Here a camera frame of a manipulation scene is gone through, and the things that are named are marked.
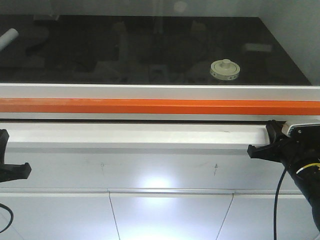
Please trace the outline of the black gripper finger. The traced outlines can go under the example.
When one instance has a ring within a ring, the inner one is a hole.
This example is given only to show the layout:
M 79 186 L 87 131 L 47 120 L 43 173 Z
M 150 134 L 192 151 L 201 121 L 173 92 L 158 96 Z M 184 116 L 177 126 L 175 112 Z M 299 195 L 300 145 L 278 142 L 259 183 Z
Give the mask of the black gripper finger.
M 9 140 L 9 133 L 6 129 L 0 130 L 0 164 L 5 163 L 6 147 Z
M 15 180 L 27 179 L 32 171 L 28 162 L 18 164 L 1 164 L 0 165 L 0 181 L 9 182 Z

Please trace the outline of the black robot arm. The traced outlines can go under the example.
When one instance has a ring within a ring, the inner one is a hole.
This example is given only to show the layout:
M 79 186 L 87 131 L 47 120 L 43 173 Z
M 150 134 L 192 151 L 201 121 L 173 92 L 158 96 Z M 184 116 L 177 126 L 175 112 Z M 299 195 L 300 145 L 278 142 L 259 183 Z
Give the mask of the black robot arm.
M 281 123 L 269 120 L 265 125 L 269 144 L 249 145 L 251 159 L 281 163 L 284 170 L 278 182 L 273 207 L 273 238 L 277 238 L 277 206 L 280 187 L 288 173 L 311 206 L 315 226 L 320 228 L 320 122 Z

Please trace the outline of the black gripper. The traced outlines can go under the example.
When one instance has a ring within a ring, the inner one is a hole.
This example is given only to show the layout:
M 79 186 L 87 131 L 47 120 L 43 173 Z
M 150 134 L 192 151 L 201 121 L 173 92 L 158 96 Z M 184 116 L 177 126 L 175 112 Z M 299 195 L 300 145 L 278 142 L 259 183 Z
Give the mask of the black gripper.
M 269 144 L 249 145 L 247 153 L 251 159 L 280 159 L 290 175 L 299 175 L 305 170 L 320 170 L 320 136 L 315 133 L 287 137 L 283 132 L 284 124 L 269 120 L 266 130 Z

